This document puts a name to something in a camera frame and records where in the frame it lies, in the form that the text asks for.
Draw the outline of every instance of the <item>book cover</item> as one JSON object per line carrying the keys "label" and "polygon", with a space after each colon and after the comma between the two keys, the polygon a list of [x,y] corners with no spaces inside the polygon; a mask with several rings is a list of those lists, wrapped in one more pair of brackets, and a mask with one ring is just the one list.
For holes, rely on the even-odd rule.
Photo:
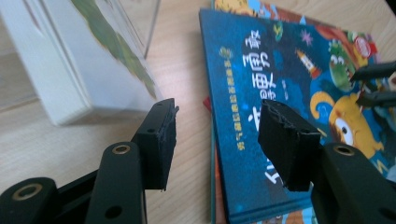
{"label": "book cover", "polygon": [[[207,97],[203,101],[204,106],[212,111],[210,99]],[[226,224],[227,219],[225,217],[224,212],[224,201],[223,201],[223,193],[222,193],[222,184],[220,178],[220,170],[219,170],[219,158],[218,158],[218,150],[216,149],[216,135],[213,130],[212,125],[212,134],[211,134],[211,223],[216,224]],[[281,216],[266,218],[263,220],[252,222],[251,224],[262,224],[262,223],[286,223],[286,224],[304,224],[304,223],[312,223],[316,224],[317,219],[315,215],[315,211],[312,207],[308,207],[302,210],[293,211],[287,214],[283,214]]]}
{"label": "book cover", "polygon": [[257,143],[263,98],[298,111],[323,133],[322,143],[349,143],[388,174],[394,160],[384,148],[388,128],[373,110],[354,104],[360,85],[348,81],[376,61],[369,35],[207,9],[200,20],[228,221],[249,223],[310,206],[309,192],[282,188]]}
{"label": "book cover", "polygon": [[[260,0],[213,0],[212,1],[212,8],[215,10],[219,11],[224,11],[224,12],[230,12],[234,14],[241,14],[241,15],[246,15],[246,16],[252,16],[252,17],[259,17],[259,18],[265,18],[265,19],[271,19],[271,20],[277,20],[277,21],[289,21],[289,22],[297,22],[300,24],[315,24],[315,25],[328,25],[331,26],[327,23],[317,21],[311,18],[307,18],[304,15],[300,15],[297,13],[294,13],[292,11],[277,7],[273,4],[267,4],[263,1]],[[211,111],[210,108],[210,99],[209,97],[205,98],[204,100],[204,105]],[[215,176],[215,194],[216,198],[212,198],[212,206],[216,208],[216,213],[214,214],[214,219],[215,221],[213,223],[225,223],[225,217],[224,217],[224,206],[223,206],[223,198],[222,198],[222,192],[221,192],[221,180],[219,178],[220,173],[219,173],[219,160],[218,158],[212,158],[212,161],[215,161],[215,166],[217,167],[216,173],[212,174]],[[300,219],[296,221],[295,223],[311,223],[313,220],[312,214],[308,214],[308,217],[300,217]]]}

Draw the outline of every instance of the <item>wooden table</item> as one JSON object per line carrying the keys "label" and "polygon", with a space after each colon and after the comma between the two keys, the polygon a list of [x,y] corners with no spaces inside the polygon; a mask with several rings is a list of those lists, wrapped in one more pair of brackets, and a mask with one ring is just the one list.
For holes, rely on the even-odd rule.
{"label": "wooden table", "polygon": [[[343,29],[371,33],[382,60],[396,59],[396,18],[383,0],[266,2]],[[167,191],[147,191],[149,223],[210,222],[211,117],[202,104],[208,87],[200,7],[210,7],[210,1],[163,0],[148,52],[164,97],[176,98],[180,106]],[[12,49],[4,30],[0,49]],[[138,126],[136,122],[54,127],[37,99],[0,110],[0,192],[36,176],[51,177],[58,187],[69,183],[97,169],[103,150],[130,140]]]}

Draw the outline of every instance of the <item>green cartoon character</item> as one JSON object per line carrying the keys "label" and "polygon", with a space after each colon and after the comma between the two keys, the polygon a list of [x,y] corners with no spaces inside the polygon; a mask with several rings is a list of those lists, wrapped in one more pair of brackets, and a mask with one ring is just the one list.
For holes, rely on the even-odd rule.
{"label": "green cartoon character", "polygon": [[353,84],[349,80],[355,73],[355,66],[341,42],[333,40],[329,45],[331,54],[329,68],[332,82],[341,91],[351,91]]}

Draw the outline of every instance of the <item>blue book cover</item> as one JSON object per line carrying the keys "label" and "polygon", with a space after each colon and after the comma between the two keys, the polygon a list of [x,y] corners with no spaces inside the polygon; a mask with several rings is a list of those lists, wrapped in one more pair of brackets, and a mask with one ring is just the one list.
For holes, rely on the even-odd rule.
{"label": "blue book cover", "polygon": [[[349,82],[360,66],[376,63],[369,35],[210,9],[200,11],[200,22],[230,223],[311,206],[310,192],[284,189],[262,153],[257,140],[261,99],[289,105],[319,129],[322,144],[352,145],[388,175],[396,155],[395,116],[390,110],[384,116],[358,107],[356,99],[364,90]],[[380,80],[371,84],[387,86]]]}

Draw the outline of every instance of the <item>book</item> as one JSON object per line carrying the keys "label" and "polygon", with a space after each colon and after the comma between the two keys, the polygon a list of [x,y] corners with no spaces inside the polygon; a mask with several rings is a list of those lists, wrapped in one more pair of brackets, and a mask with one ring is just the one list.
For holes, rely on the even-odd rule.
{"label": "book", "polygon": [[[210,99],[206,98],[203,101],[204,106],[211,112]],[[211,134],[211,223],[226,224],[227,219],[224,212],[224,201],[222,194],[222,184],[219,170],[219,159],[218,151],[216,149],[216,136],[212,125]],[[304,224],[304,223],[318,223],[315,212],[312,207],[305,208],[303,210],[293,211],[281,216],[267,218],[265,220],[259,220],[252,222],[251,224],[261,223],[293,223],[293,224]]]}
{"label": "book", "polygon": [[0,12],[52,123],[142,119],[162,99],[144,59],[149,38],[137,38],[118,0],[4,0]]}
{"label": "book", "polygon": [[[277,7],[273,4],[267,4],[264,3],[263,1],[241,1],[241,0],[213,0],[212,1],[212,8],[215,10],[219,11],[224,11],[224,12],[230,12],[234,14],[241,14],[241,15],[246,15],[246,16],[252,16],[252,17],[259,17],[259,18],[265,18],[265,19],[271,19],[271,20],[277,20],[277,21],[289,21],[289,22],[297,22],[300,24],[315,24],[315,25],[327,25],[331,26],[328,23],[322,22],[322,21],[317,21],[311,18],[307,18],[304,15],[300,15],[297,13],[294,13],[292,11]],[[206,108],[211,111],[211,105],[210,105],[210,99],[209,97],[206,97],[203,101],[204,105]],[[212,218],[213,221],[212,223],[225,223],[225,217],[224,217],[224,206],[223,206],[223,198],[222,198],[222,192],[221,192],[221,180],[219,178],[220,173],[219,173],[219,160],[216,156],[216,158],[211,159],[215,163],[215,173],[212,174],[214,178],[214,185],[215,187],[215,195],[216,197],[212,197],[212,207],[215,209],[215,213],[213,214]],[[313,221],[313,217],[311,214],[308,214],[308,217],[301,217],[301,219],[298,222],[295,223],[304,223],[304,222],[309,222],[311,223]]]}
{"label": "book", "polygon": [[[229,222],[248,223],[310,206],[309,193],[282,189],[257,143],[261,98],[296,109],[321,130],[322,143],[353,140],[387,175],[388,158],[394,155],[383,147],[387,127],[375,112],[358,108],[364,120],[353,127],[347,118],[334,120],[338,109],[356,109],[360,85],[350,85],[348,76],[377,60],[369,35],[207,9],[201,10],[200,21]],[[357,128],[365,130],[364,137],[350,136]],[[341,138],[332,137],[331,129]]]}
{"label": "book", "polygon": [[212,8],[218,11],[230,12],[238,15],[259,17],[277,21],[291,21],[300,24],[327,25],[328,23],[317,21],[298,13],[268,4],[264,1],[248,0],[212,0]]}

